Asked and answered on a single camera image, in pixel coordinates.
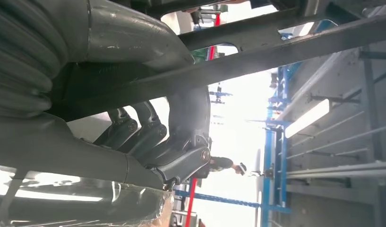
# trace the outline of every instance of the metal rail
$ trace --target metal rail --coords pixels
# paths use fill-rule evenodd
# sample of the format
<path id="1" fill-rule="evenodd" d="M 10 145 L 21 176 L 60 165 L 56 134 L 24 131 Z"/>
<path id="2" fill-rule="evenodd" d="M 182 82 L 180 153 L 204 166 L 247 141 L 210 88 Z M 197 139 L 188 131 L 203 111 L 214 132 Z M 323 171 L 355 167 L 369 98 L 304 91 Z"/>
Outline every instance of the metal rail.
<path id="1" fill-rule="evenodd" d="M 375 162 L 352 166 L 336 166 L 329 168 L 300 170 L 287 173 L 288 179 L 374 176 L 386 176 L 386 162 Z"/>
<path id="2" fill-rule="evenodd" d="M 338 123 L 336 123 L 336 124 L 333 124 L 333 125 L 327 127 L 326 129 L 323 129 L 323 130 L 321 130 L 321 131 L 315 133 L 315 134 L 314 134 L 313 136 L 311 136 L 311 137 L 306 137 L 306 138 L 304 138 L 303 140 L 300 140 L 299 142 L 294 143 L 294 144 L 292 145 L 292 147 L 295 147 L 295 146 L 297 146 L 297 145 L 299 145 L 299 144 L 301 144 L 301 143 L 304 143 L 304 142 L 306 142 L 306 141 L 308 141 L 308 140 L 310 140 L 310 139 L 312 139 L 312 138 L 314 138 L 314 137 L 317 137 L 317 136 L 319 136 L 320 134 L 322 134 L 322 133 L 324 133 L 324 132 L 326 132 L 326 131 L 329 131 L 329 130 L 331 130 L 331 129 L 334 129 L 335 127 L 337 127 L 337 126 L 339 126 L 339 125 L 341 125 L 341 124 L 343 124 L 343 123 L 345 123 L 345 122 L 348 122 L 349 120 L 351 120 L 351 119 L 353 119 L 353 118 L 355 118 L 355 117 L 357 117 L 357 116 L 360 116 L 360 115 L 363 114 L 363 113 L 364 113 L 364 111 L 358 112 L 358 113 L 356 113 L 356 114 L 353 115 L 353 116 L 350 116 L 350 117 L 348 117 L 348 118 L 346 118 L 346 119 L 344 119 L 344 120 L 342 120 L 342 121 L 340 121 L 340 122 L 338 122 Z"/>
<path id="3" fill-rule="evenodd" d="M 363 151 L 369 151 L 369 148 L 360 148 L 360 149 L 355 149 L 355 150 L 350 150 L 350 151 L 345 151 L 337 154 L 333 154 L 334 156 L 344 156 L 348 154 L 355 154 L 358 152 L 363 152 Z"/>
<path id="4" fill-rule="evenodd" d="M 345 138 L 343 140 L 338 140 L 336 142 L 329 143 L 329 144 L 323 145 L 323 146 L 315 148 L 315 149 L 307 150 L 305 152 L 289 156 L 289 157 L 287 157 L 287 159 L 298 157 L 298 156 L 305 155 L 305 154 L 309 154 L 309 153 L 311 153 L 313 151 L 316 151 L 316 150 L 325 149 L 325 148 L 328 148 L 328 147 L 333 146 L 333 145 L 345 143 L 345 142 L 348 142 L 348 141 L 351 141 L 351 140 L 355 140 L 355 139 L 358 139 L 358 138 L 366 137 L 368 135 L 372 135 L 372 134 L 379 133 L 379 132 L 382 132 L 382 131 L 386 131 L 386 126 L 380 127 L 378 129 L 370 130 L 370 131 L 367 131 L 367 132 L 364 132 L 364 133 L 361 133 L 361 134 L 358 134 L 358 135 L 355 135 L 355 136 L 351 136 L 351 137 Z"/>

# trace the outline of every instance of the red post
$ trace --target red post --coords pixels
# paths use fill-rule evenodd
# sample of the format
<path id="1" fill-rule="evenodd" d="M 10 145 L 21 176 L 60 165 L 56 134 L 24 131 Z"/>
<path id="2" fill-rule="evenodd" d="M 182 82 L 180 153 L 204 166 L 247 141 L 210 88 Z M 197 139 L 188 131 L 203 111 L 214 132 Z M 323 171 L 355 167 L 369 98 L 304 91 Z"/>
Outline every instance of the red post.
<path id="1" fill-rule="evenodd" d="M 187 209 L 185 227 L 190 227 L 191 209 L 193 208 L 193 200 L 194 200 L 194 195 L 196 193 L 196 186 L 197 186 L 197 178 L 193 178 L 193 182 L 191 183 L 191 189 L 190 189 L 189 208 Z"/>
<path id="2" fill-rule="evenodd" d="M 219 14 L 216 15 L 215 19 L 215 27 L 221 24 L 221 16 Z M 213 60 L 215 56 L 215 47 L 211 46 L 209 49 L 209 60 Z"/>

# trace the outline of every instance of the ceiling light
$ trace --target ceiling light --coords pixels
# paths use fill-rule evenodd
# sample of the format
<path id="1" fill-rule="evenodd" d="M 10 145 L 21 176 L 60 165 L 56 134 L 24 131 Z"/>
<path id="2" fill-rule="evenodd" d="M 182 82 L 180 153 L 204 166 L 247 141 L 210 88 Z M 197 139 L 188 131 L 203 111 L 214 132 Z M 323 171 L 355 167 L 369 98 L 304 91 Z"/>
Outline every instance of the ceiling light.
<path id="1" fill-rule="evenodd" d="M 318 103 L 314 108 L 306 112 L 303 116 L 298 118 L 295 122 L 286 128 L 284 132 L 285 137 L 290 138 L 319 118 L 325 116 L 325 114 L 329 113 L 329 107 L 329 99 L 325 99 L 324 101 Z"/>

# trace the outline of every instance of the man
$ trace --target man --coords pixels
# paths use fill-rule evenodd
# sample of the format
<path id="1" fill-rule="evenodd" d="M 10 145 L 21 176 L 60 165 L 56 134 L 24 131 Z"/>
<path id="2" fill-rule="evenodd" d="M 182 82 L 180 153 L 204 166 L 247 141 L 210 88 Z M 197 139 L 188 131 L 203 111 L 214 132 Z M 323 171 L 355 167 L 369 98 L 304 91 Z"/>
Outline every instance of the man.
<path id="1" fill-rule="evenodd" d="M 246 166 L 243 163 L 240 165 L 235 165 L 232 160 L 226 157 L 211 157 L 209 162 L 201 167 L 201 169 L 197 170 L 191 178 L 203 179 L 207 178 L 210 172 L 219 172 L 224 169 L 234 169 L 236 174 L 244 175 L 247 171 Z"/>
<path id="2" fill-rule="evenodd" d="M 210 172 L 219 172 L 224 169 L 232 168 L 236 174 L 243 176 L 247 171 L 247 168 L 243 163 L 235 165 L 232 160 L 226 157 L 211 157 L 207 165 Z"/>

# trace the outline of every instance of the metal beam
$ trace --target metal beam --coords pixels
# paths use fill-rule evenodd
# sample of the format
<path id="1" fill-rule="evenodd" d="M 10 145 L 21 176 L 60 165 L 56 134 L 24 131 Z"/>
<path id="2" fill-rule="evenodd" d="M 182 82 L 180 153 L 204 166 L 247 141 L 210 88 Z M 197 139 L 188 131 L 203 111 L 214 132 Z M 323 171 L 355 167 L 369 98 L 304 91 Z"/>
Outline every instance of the metal beam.
<path id="1" fill-rule="evenodd" d="M 369 53 L 369 46 L 361 48 L 362 52 Z M 369 58 L 363 59 L 364 63 L 364 78 L 362 87 L 362 103 L 364 111 L 367 115 L 366 127 L 368 130 L 379 128 L 377 98 L 374 86 L 374 72 L 372 69 L 372 61 Z M 369 161 L 383 161 L 382 140 L 380 132 L 371 134 L 372 156 L 369 156 Z M 374 179 L 372 191 L 374 192 L 374 223 L 375 227 L 386 227 L 386 184 L 379 184 L 385 179 Z"/>
<path id="2" fill-rule="evenodd" d="M 287 191 L 292 193 L 325 197 L 349 202 L 358 202 L 369 205 L 373 205 L 375 203 L 372 192 L 368 189 L 288 184 Z"/>
<path id="3" fill-rule="evenodd" d="M 191 51 L 218 44 L 234 45 L 239 52 L 267 44 L 281 43 L 278 30 L 323 19 L 321 15 L 299 16 L 299 8 L 209 27 L 179 35 Z"/>
<path id="4" fill-rule="evenodd" d="M 313 95 L 310 96 L 310 100 L 322 101 L 325 99 L 329 99 L 329 101 L 334 102 L 334 103 L 356 103 L 356 104 L 361 103 L 361 101 L 358 99 L 345 99 L 345 98 L 340 98 L 340 97 L 313 96 Z"/>
<path id="5" fill-rule="evenodd" d="M 364 9 L 386 5 L 386 0 L 334 0 L 337 5 L 348 9 L 355 15 L 362 16 Z"/>
<path id="6" fill-rule="evenodd" d="M 386 40 L 386 15 L 354 21 L 317 34 L 286 40 L 282 44 L 265 45 L 146 79 L 106 84 L 100 91 L 89 88 L 88 84 L 81 84 L 73 87 L 75 90 L 68 91 L 74 94 L 71 98 L 53 104 L 49 112 L 65 120 L 74 120 L 383 40 Z"/>
<path id="7" fill-rule="evenodd" d="M 360 149 L 355 149 L 355 150 L 349 150 L 341 153 L 334 154 L 334 156 L 344 156 L 348 154 L 355 154 L 363 151 L 369 151 L 369 148 L 360 148 Z"/>
<path id="8" fill-rule="evenodd" d="M 375 162 L 352 166 L 336 166 L 287 173 L 288 179 L 373 176 L 386 176 L 386 162 Z"/>
<path id="9" fill-rule="evenodd" d="M 375 80 L 374 80 L 374 84 L 382 81 L 386 79 L 386 72 L 381 74 L 380 76 L 378 76 Z M 352 89 L 350 92 L 346 93 L 344 95 L 344 99 L 353 99 L 355 96 L 361 94 L 361 87 L 357 87 L 355 89 Z"/>
<path id="10" fill-rule="evenodd" d="M 361 51 L 359 58 L 386 60 L 386 52 Z"/>

